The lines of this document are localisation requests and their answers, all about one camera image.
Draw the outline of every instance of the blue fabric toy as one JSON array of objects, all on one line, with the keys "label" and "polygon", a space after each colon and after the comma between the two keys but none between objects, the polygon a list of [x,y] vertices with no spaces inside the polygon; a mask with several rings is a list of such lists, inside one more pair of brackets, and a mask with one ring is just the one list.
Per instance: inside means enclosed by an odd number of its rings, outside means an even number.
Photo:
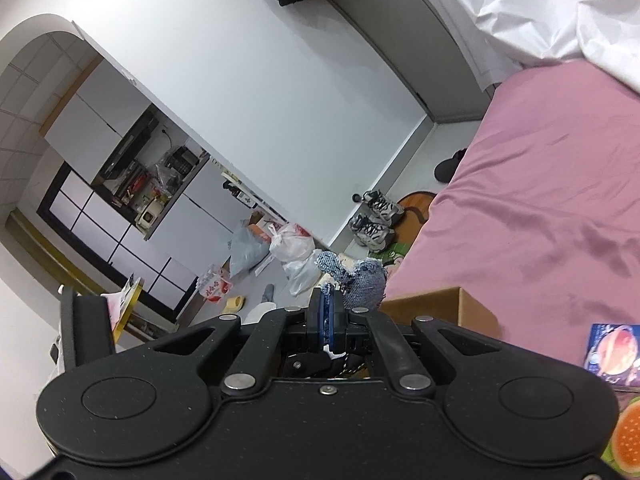
[{"label": "blue fabric toy", "polygon": [[316,265],[340,285],[345,308],[365,306],[373,310],[385,298],[386,270],[380,260],[366,258],[356,262],[353,270],[348,270],[335,253],[324,251],[318,256]]}]

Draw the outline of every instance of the white sheet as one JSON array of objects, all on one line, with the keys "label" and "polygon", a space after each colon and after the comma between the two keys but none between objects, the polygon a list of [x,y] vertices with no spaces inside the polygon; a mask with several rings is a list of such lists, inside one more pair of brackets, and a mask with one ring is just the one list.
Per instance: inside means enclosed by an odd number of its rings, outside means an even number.
[{"label": "white sheet", "polygon": [[640,0],[430,0],[481,88],[585,57],[640,91]]}]

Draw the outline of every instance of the metal screw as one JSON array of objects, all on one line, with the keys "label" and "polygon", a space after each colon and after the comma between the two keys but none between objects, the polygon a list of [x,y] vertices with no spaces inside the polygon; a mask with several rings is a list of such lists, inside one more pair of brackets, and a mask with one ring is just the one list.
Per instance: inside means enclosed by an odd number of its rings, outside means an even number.
[{"label": "metal screw", "polygon": [[338,393],[338,388],[326,384],[325,386],[320,386],[320,393],[323,395],[335,395]]},{"label": "metal screw", "polygon": [[408,374],[400,377],[400,386],[405,390],[423,390],[431,386],[431,379],[421,374]]},{"label": "metal screw", "polygon": [[231,374],[225,377],[225,386],[232,390],[246,390],[255,384],[255,377],[249,374]]}]

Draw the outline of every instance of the pink bed sheet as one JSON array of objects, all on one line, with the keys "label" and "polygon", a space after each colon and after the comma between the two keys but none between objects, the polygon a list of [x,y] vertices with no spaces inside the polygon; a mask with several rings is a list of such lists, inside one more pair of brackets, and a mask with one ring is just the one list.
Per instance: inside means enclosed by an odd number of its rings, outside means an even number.
[{"label": "pink bed sheet", "polygon": [[592,323],[640,322],[640,96],[585,61],[504,82],[386,293],[444,285],[577,365]]}]

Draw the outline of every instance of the gray sneaker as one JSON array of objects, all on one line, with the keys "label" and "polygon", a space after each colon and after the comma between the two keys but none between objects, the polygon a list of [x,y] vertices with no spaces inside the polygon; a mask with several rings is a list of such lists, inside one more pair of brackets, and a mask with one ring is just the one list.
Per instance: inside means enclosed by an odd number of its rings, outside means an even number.
[{"label": "gray sneaker", "polygon": [[393,229],[373,221],[362,213],[349,220],[349,229],[353,232],[357,244],[368,247],[375,253],[384,251],[396,237]]},{"label": "gray sneaker", "polygon": [[376,190],[367,191],[363,196],[353,195],[355,203],[364,202],[385,225],[391,227],[404,216],[404,207],[392,202]]}]

